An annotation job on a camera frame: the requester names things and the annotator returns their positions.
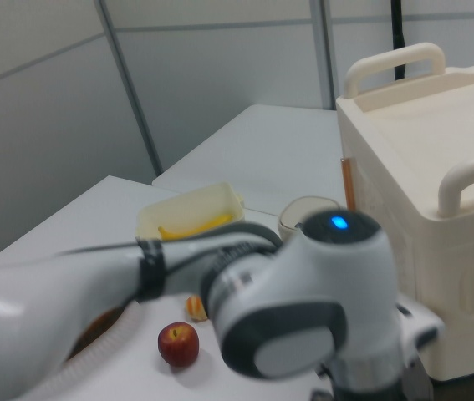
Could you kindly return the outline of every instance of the blue led light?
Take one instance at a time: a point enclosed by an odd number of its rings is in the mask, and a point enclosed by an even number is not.
[[[348,223],[341,216],[333,216],[331,218],[331,222],[334,223],[334,226],[336,226],[340,230],[346,230],[348,228]]]

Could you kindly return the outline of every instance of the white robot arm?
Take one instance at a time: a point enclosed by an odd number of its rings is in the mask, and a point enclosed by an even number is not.
[[[420,306],[402,322],[389,242],[368,216],[317,214],[285,246],[236,224],[0,267],[0,401],[57,371],[102,312],[181,292],[201,294],[230,368],[277,379],[323,365],[338,401],[401,399],[415,345],[442,329]]]

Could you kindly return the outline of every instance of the gray wall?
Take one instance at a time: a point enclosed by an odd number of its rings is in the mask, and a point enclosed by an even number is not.
[[[252,104],[333,106],[316,1],[105,4],[163,169]]]
[[[392,32],[389,0],[330,0],[334,70],[342,93],[344,76],[357,60],[391,50]],[[432,42],[445,52],[446,63],[453,67],[474,65],[474,2],[456,0],[402,2],[405,44]],[[425,72],[427,64],[408,65],[406,76]],[[363,88],[394,79],[391,71],[367,79]]]
[[[0,251],[107,175],[155,178],[93,1],[0,0]]]

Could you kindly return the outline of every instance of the cooler box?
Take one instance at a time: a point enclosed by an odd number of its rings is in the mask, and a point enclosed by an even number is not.
[[[421,60],[431,74],[359,92],[361,79]],[[474,67],[446,68],[430,43],[362,59],[337,110],[347,197],[389,234],[400,290],[446,324],[426,371],[474,373]]]

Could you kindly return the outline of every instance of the yellow banana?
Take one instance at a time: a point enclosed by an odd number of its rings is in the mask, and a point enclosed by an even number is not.
[[[233,216],[229,214],[219,215],[215,219],[208,221],[204,225],[199,226],[195,228],[194,230],[190,230],[187,232],[180,232],[180,233],[169,232],[163,226],[159,226],[159,232],[161,234],[161,240],[163,241],[180,240],[181,238],[185,238],[187,236],[194,236],[195,234],[199,234],[200,232],[210,230],[211,228],[214,228],[217,226],[221,226],[222,224],[225,224],[231,221],[232,218]]]

